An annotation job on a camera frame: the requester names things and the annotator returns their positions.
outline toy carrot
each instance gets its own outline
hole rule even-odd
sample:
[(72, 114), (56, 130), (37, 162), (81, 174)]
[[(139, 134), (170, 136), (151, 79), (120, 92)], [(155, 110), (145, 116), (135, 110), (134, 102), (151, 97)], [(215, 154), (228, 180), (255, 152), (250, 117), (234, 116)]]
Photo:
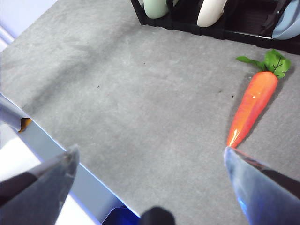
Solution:
[(236, 148), (246, 137), (274, 93), (278, 79), (285, 77), (285, 72), (291, 66), (291, 62), (274, 49), (265, 54), (263, 62), (251, 60), (245, 56), (236, 59), (251, 63), (259, 67), (261, 71), (253, 76), (233, 118), (227, 139), (227, 146), (233, 148)]

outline carrot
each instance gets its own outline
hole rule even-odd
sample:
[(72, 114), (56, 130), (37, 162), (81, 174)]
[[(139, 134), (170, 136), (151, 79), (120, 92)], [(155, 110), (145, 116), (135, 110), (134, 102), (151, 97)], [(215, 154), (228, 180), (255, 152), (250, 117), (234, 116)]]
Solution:
[(278, 79), (285, 77), (285, 72), (291, 66), (291, 62), (274, 49), (266, 53), (263, 62), (250, 60), (245, 56), (237, 57), (237, 60), (259, 67), (261, 72), (253, 76), (233, 118), (227, 138), (227, 146), (233, 148), (247, 136), (274, 93)]

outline black dish rack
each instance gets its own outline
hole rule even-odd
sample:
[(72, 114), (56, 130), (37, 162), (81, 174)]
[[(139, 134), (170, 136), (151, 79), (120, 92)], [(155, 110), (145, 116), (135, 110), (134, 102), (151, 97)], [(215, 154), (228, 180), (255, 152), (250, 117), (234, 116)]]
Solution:
[(166, 0), (169, 12), (162, 18), (150, 19), (143, 4), (131, 0), (142, 25), (181, 30), (196, 35), (274, 48), (300, 55), (300, 35), (288, 40), (272, 39), (272, 33), (291, 0), (228, 0), (222, 17), (214, 25), (201, 28), (197, 18), (203, 0)]

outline blue object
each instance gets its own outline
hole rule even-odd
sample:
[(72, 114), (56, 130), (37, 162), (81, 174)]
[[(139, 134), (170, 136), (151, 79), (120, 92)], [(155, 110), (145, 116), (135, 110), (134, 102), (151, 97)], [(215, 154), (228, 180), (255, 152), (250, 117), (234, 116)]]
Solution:
[(286, 40), (300, 34), (300, 0), (292, 0), (276, 25), (272, 38)]
[(114, 208), (103, 225), (138, 225), (140, 218), (128, 208)]
[(300, 182), (230, 147), (224, 159), (249, 224), (300, 225)]

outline black object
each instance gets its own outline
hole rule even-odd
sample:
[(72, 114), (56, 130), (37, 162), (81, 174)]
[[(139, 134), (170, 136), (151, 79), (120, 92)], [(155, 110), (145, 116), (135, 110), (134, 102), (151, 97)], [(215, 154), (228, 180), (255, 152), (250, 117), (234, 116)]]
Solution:
[(0, 224), (55, 224), (78, 164), (79, 153), (72, 149), (1, 182)]
[(300, 182), (227, 147), (225, 166), (251, 225), (300, 225)]
[(175, 219), (167, 210), (154, 207), (142, 214), (139, 225), (175, 225)]
[(300, 55), (300, 35), (289, 40), (275, 40), (271, 37), (291, 0), (228, 0), (219, 21), (205, 28), (197, 26), (202, 1), (179, 0), (173, 6), (172, 0), (166, 0), (169, 13), (159, 19), (148, 18), (139, 0), (131, 0), (131, 3), (142, 25), (181, 30)]

